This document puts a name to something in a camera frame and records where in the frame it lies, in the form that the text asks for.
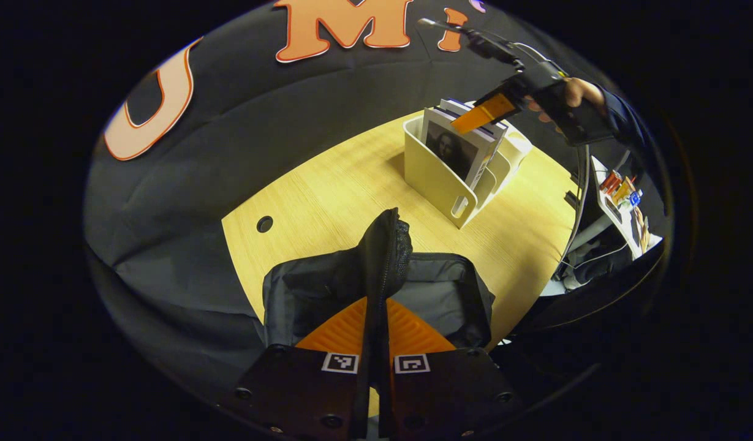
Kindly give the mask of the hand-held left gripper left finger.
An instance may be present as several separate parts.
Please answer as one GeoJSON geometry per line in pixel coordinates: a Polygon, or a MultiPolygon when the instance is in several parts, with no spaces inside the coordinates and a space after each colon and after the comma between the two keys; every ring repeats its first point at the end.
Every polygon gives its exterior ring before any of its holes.
{"type": "Polygon", "coordinates": [[[233,416],[273,440],[364,437],[367,306],[360,298],[298,344],[271,344],[233,386],[233,416]]]}

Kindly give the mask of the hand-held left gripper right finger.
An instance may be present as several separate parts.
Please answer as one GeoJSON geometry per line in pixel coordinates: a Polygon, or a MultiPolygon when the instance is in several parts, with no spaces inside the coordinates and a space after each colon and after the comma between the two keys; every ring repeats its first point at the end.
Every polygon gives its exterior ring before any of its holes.
{"type": "Polygon", "coordinates": [[[484,440],[525,409],[482,348],[457,348],[388,299],[388,361],[380,405],[391,440],[484,440]]]}

